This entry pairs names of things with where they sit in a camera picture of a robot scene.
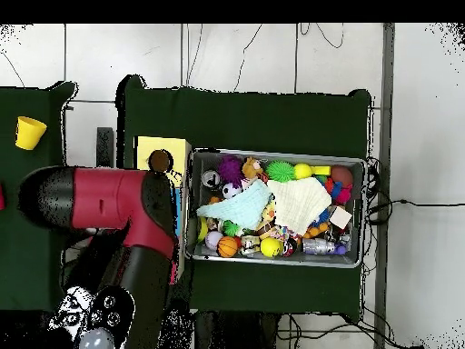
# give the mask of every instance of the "green mat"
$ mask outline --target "green mat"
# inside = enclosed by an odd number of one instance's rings
[[[46,90],[0,87],[0,182],[6,200],[0,211],[0,309],[49,311],[63,295],[58,280],[63,238],[30,224],[16,207],[18,186],[26,175],[63,164],[62,107],[74,87],[63,82]],[[15,146],[20,115],[47,125],[32,151]]]
[[[133,167],[137,135],[185,138],[193,147],[364,158],[370,95],[222,94],[119,87],[118,167]],[[191,308],[279,313],[332,312],[358,319],[361,268],[193,263]],[[186,262],[176,295],[188,296]]]

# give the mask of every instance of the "orange ball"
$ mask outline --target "orange ball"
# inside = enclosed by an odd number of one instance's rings
[[[225,236],[218,243],[218,253],[221,257],[229,258],[237,253],[237,242],[234,238]]]
[[[209,204],[217,204],[218,202],[221,202],[221,199],[217,196],[213,196],[212,198],[210,198]]]

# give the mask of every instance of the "yellow tennis ball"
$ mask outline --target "yellow tennis ball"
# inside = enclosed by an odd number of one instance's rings
[[[295,179],[303,179],[312,176],[312,168],[307,164],[297,164],[294,166]]]
[[[274,257],[284,250],[284,244],[276,238],[265,238],[260,243],[260,250],[267,257]]]

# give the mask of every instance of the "white wall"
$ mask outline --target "white wall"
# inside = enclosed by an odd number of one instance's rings
[[[465,203],[465,54],[456,47],[438,28],[396,24],[391,199]],[[387,317],[400,343],[464,349],[464,233],[465,208],[394,206]]]

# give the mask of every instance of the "red ball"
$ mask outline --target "red ball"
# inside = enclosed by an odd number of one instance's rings
[[[334,182],[342,182],[342,187],[349,187],[353,184],[351,170],[344,166],[332,166],[331,178]]]
[[[240,249],[242,244],[241,244],[241,237],[238,237],[237,235],[234,237],[237,243],[237,247]]]

